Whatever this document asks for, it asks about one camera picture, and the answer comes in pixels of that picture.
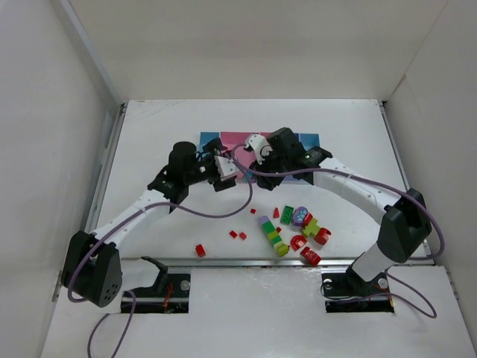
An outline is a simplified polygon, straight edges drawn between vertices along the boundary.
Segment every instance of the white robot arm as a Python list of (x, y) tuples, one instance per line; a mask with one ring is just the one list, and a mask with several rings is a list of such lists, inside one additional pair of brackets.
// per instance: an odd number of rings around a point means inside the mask
[[(340, 195), (381, 225), (376, 244), (347, 269), (346, 285), (356, 295), (373, 284), (382, 271), (407, 261), (431, 232), (429, 220), (400, 195), (357, 182), (350, 176), (313, 172), (321, 168), (357, 175), (320, 147), (306, 151), (289, 128), (281, 128), (267, 138), (258, 134), (249, 136), (245, 150), (256, 155), (256, 161), (249, 169), (234, 163), (230, 153), (224, 149), (219, 139), (205, 145), (204, 153), (199, 155), (192, 143), (176, 143), (169, 155), (168, 165), (135, 203), (92, 233), (80, 231), (72, 237), (63, 267), (62, 284), (66, 287), (72, 285), (73, 292), (100, 307), (106, 306), (114, 295), (105, 299), (104, 292), (121, 285), (120, 244), (129, 236), (138, 236), (170, 213), (174, 205), (180, 204), (188, 195), (189, 185), (207, 180), (216, 191), (227, 189), (236, 185), (239, 169), (255, 174), (257, 185), (268, 190), (283, 181), (284, 175), (280, 173), (295, 171), (295, 178)], [(423, 196), (417, 190), (410, 189), (407, 194), (425, 205)], [(98, 250), (91, 254), (93, 245)]]

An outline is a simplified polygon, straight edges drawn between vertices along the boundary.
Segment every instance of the red lego brick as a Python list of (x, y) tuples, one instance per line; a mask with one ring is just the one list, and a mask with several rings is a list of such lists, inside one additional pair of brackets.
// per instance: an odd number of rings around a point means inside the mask
[(199, 257), (204, 257), (206, 256), (206, 251), (203, 249), (202, 245), (197, 245), (195, 247), (195, 252), (197, 252), (197, 255)]
[(305, 218), (303, 219), (303, 222), (301, 223), (301, 227), (305, 227), (310, 223), (310, 221), (313, 219), (313, 215), (311, 213), (308, 213), (305, 215)]
[(325, 245), (328, 242), (330, 236), (331, 231), (329, 231), (325, 227), (322, 227), (320, 231), (318, 231), (318, 233), (316, 234), (315, 241), (320, 245)]
[(300, 255), (305, 257), (306, 260), (313, 266), (316, 266), (321, 261), (321, 257), (319, 257), (318, 254), (309, 247), (304, 248), (300, 252)]
[(290, 241), (291, 248), (293, 248), (295, 251), (301, 248), (306, 244), (306, 239), (303, 235), (296, 235), (293, 236), (293, 239)]

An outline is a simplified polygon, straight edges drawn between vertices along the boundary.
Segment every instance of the cable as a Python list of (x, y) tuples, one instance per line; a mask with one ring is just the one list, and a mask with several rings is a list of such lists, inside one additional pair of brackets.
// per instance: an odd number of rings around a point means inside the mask
[(444, 235), (442, 233), (442, 230), (440, 229), (439, 224), (437, 223), (436, 219), (434, 218), (434, 216), (419, 201), (412, 198), (409, 194), (403, 192), (402, 190), (396, 189), (396, 188), (394, 188), (390, 185), (380, 183), (378, 181), (358, 177), (356, 175), (350, 175), (350, 173), (340, 172), (339, 170), (334, 170), (334, 169), (310, 168), (310, 169), (300, 169), (300, 170), (294, 170), (294, 171), (290, 171), (290, 172), (280, 172), (280, 173), (258, 172), (256, 170), (249, 169), (249, 168), (245, 167), (243, 164), (241, 164), (239, 162), (239, 160), (237, 159), (237, 156), (236, 156), (237, 148), (238, 147), (236, 146), (232, 149), (232, 160), (233, 160), (233, 162), (235, 163), (237, 168), (239, 168), (241, 170), (246, 170), (248, 173), (251, 173), (251, 174), (254, 174), (254, 175), (258, 175), (258, 176), (262, 176), (262, 177), (278, 178), (278, 177), (286, 177), (288, 175), (296, 175), (296, 174), (303, 174), (303, 173), (310, 173), (310, 172), (323, 172), (323, 173), (331, 173), (331, 174), (335, 174), (335, 175), (340, 175), (340, 176), (343, 176), (343, 177), (350, 177), (353, 180), (360, 181), (362, 183), (366, 183), (366, 184), (370, 184), (370, 185), (374, 185), (374, 186), (379, 186), (383, 189), (389, 190), (390, 192), (395, 192), (396, 194), (402, 196), (406, 200), (409, 200), (412, 204), (414, 204), (416, 207), (419, 208), (419, 210), (421, 210), (424, 213), (424, 215), (429, 219), (429, 221), (434, 226), (435, 231), (437, 233), (437, 236), (439, 237), (440, 247), (439, 247), (439, 250), (435, 254), (429, 255), (427, 257), (412, 257), (412, 259), (413, 260), (434, 259), (434, 258), (439, 257), (440, 255), (442, 255), (442, 253), (444, 252), (444, 250), (446, 248), (446, 241), (444, 240)]
[[(130, 325), (130, 323), (131, 323), (131, 319), (133, 318), (134, 310), (136, 309), (136, 295), (134, 295), (134, 292), (133, 292), (132, 290), (126, 291), (126, 292), (127, 292), (127, 293), (131, 296), (131, 298), (133, 299), (133, 306), (131, 307), (131, 311), (129, 312), (129, 317), (127, 318), (126, 325), (124, 326), (124, 329), (123, 329), (123, 331), (122, 331), (121, 337), (119, 338), (118, 344), (117, 344), (116, 348), (114, 349), (113, 355), (111, 356), (111, 358), (114, 358), (114, 357), (116, 356), (116, 354), (118, 353), (119, 348), (121, 347), (122, 341), (123, 341), (124, 337), (126, 336), (127, 329), (129, 328), (129, 325)], [(88, 358), (92, 358), (92, 355), (91, 355), (91, 344), (92, 344), (92, 339), (93, 339), (93, 337), (95, 336), (96, 330), (99, 328), (99, 326), (101, 325), (101, 323), (102, 323), (109, 315), (110, 315), (110, 313), (106, 313), (103, 317), (101, 317), (101, 319), (98, 321), (98, 323), (97, 323), (97, 324), (95, 325), (95, 327), (92, 329), (91, 334), (89, 335), (88, 346), (86, 347), (86, 351), (87, 351), (87, 353), (88, 353)]]
[[(245, 144), (238, 144), (236, 145), (235, 147), (233, 147), (232, 149), (232, 153), (235, 153), (235, 150), (239, 147), (244, 147)], [(146, 210), (150, 210), (150, 209), (153, 209), (155, 207), (163, 207), (163, 206), (169, 206), (169, 207), (173, 207), (175, 209), (179, 209), (179, 210), (184, 210), (186, 211), (187, 213), (191, 213), (191, 214), (194, 214), (194, 215), (197, 215), (197, 216), (201, 216), (203, 218), (208, 218), (208, 219), (225, 219), (225, 218), (229, 218), (231, 216), (234, 216), (235, 214), (237, 213), (240, 213), (243, 209), (245, 209), (248, 204), (252, 201), (252, 197), (253, 197), (253, 187), (252, 187), (252, 183), (250, 182), (250, 180), (248, 180), (248, 176), (247, 176), (247, 170), (243, 170), (242, 168), (238, 167), (238, 170), (240, 170), (240, 172), (244, 175), (244, 178), (246, 178), (246, 182), (248, 184), (248, 189), (249, 189), (249, 192), (248, 192), (248, 199), (247, 201), (245, 202), (245, 204), (243, 204), (241, 207), (239, 207), (237, 210), (234, 210), (232, 211), (231, 213), (227, 213), (227, 214), (222, 214), (222, 215), (213, 215), (213, 214), (205, 214), (205, 213), (200, 213), (196, 210), (193, 210), (193, 209), (189, 209), (188, 207), (183, 207), (179, 204), (174, 204), (174, 203), (169, 203), (169, 202), (166, 202), (166, 201), (162, 201), (162, 202), (159, 202), (159, 203), (152, 203), (152, 204), (149, 204), (148, 206), (146, 206), (143, 210), (138, 210), (136, 211), (133, 215), (127, 217), (126, 219), (124, 219), (122, 222), (120, 222), (119, 224), (117, 224), (115, 227), (113, 227), (111, 229), (111, 231), (109, 231), (108, 233), (106, 233), (100, 240), (98, 240), (98, 242), (96, 242), (90, 249), (89, 251), (86, 253), (86, 255), (84, 255), (83, 259), (80, 261), (80, 263), (78, 264), (78, 267), (75, 269), (75, 271), (73, 272), (73, 275), (72, 275), (72, 278), (71, 280), (69, 281), (69, 285), (68, 285), (68, 299), (71, 301), (71, 302), (74, 302), (74, 303), (80, 303), (80, 302), (84, 302), (86, 299), (85, 298), (74, 298), (73, 297), (73, 287), (75, 286), (75, 283), (76, 283), (76, 280), (78, 278), (78, 275), (80, 274), (80, 271), (83, 269), (83, 267), (86, 265), (86, 263), (88, 262), (89, 258), (91, 256), (94, 256), (94, 253), (96, 252), (96, 250), (101, 246), (101, 244), (103, 244), (103, 242), (105, 242), (106, 240), (108, 240), (114, 233), (116, 233), (117, 231), (119, 231), (123, 226), (125, 226), (128, 222), (130, 222), (131, 220), (134, 220), (136, 217), (138, 217), (139, 215), (143, 214)]]
[(172, 292), (174, 291), (174, 286), (172, 286), (172, 283), (167, 286), (167, 296), (164, 298), (164, 301), (162, 302), (162, 305), (164, 305), (164, 313), (167, 311), (167, 307), (169, 306), (169, 300), (171, 299)]
[(413, 286), (409, 285), (408, 283), (406, 282), (403, 282), (401, 281), (399, 278), (397, 277), (394, 277), (392, 274), (389, 274), (388, 273), (388, 270), (389, 268), (385, 269), (385, 273), (386, 275), (392, 279), (392, 280), (395, 280), (397, 283), (400, 283), (402, 284), (404, 287), (407, 287), (408, 289), (410, 289), (412, 292), (414, 292), (416, 295), (418, 295), (419, 297), (421, 297), (424, 302), (426, 302), (426, 304), (429, 306), (429, 308), (431, 309), (432, 311), (432, 314), (429, 314), (427, 313), (426, 311), (424, 311), (423, 309), (419, 308), (418, 306), (416, 306), (415, 304), (413, 304), (412, 302), (410, 302), (407, 298), (404, 298), (403, 296), (401, 295), (398, 295), (396, 293), (391, 293), (391, 292), (380, 292), (380, 293), (375, 293), (373, 295), (368, 295), (368, 296), (364, 296), (364, 297), (360, 297), (360, 298), (354, 298), (352, 300), (348, 300), (346, 298), (344, 299), (334, 299), (335, 302), (342, 302), (344, 304), (352, 304), (352, 303), (355, 303), (355, 302), (362, 302), (362, 301), (365, 301), (369, 298), (372, 298), (372, 297), (379, 297), (379, 296), (388, 296), (388, 297), (395, 297), (395, 298), (398, 298), (400, 299), (402, 302), (404, 302), (405, 304), (411, 306), (412, 308), (414, 308), (416, 311), (422, 313), (423, 315), (425, 315), (426, 317), (429, 317), (429, 318), (432, 318), (432, 319), (435, 319), (437, 318), (437, 311), (435, 310), (434, 306), (432, 306), (431, 304), (431, 301), (428, 300), (426, 298), (425, 295), (423, 295), (422, 293), (420, 293), (419, 291), (417, 291), (417, 289), (415, 289)]

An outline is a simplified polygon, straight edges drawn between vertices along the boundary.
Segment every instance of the green lego brick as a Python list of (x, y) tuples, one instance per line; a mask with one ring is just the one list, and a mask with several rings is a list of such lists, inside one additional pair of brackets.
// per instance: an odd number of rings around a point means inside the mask
[(318, 231), (320, 231), (321, 227), (319, 227), (319, 226), (317, 225), (317, 222), (318, 222), (318, 220), (315, 219), (315, 218), (313, 218), (313, 219), (308, 223), (308, 225), (306, 225), (306, 226), (303, 228), (302, 233), (303, 233), (303, 235), (304, 235), (305, 237), (310, 236), (310, 235), (313, 236), (313, 237), (315, 237), (315, 236), (318, 234)]
[(266, 222), (262, 225), (262, 230), (264, 233), (273, 233), (276, 229), (271, 222)]
[(291, 217), (293, 216), (293, 207), (285, 206), (282, 211), (282, 217), (280, 222), (285, 225), (289, 225), (291, 222)]
[(267, 238), (269, 240), (275, 239), (277, 236), (278, 236), (278, 231), (276, 231), (276, 230), (273, 233), (268, 233), (267, 234)]
[(272, 240), (270, 240), (270, 243), (275, 246), (275, 244), (278, 244), (280, 242), (283, 242), (282, 241), (282, 238), (280, 236), (277, 236), (277, 237), (274, 237)]
[(288, 247), (288, 245), (284, 243), (277, 244), (274, 247), (275, 247), (275, 252), (277, 253), (279, 257), (285, 256), (290, 251), (290, 248)]

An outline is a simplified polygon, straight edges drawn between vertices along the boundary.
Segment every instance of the white wall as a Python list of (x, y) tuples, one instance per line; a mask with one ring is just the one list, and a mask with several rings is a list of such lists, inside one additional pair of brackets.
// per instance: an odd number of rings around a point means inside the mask
[(0, 0), (0, 346), (35, 357), (105, 107), (48, 0)]
[(442, 225), (439, 262), (450, 268), (476, 346), (476, 0), (449, 0), (386, 109), (408, 179)]
[(388, 99), (446, 0), (72, 0), (123, 99)]

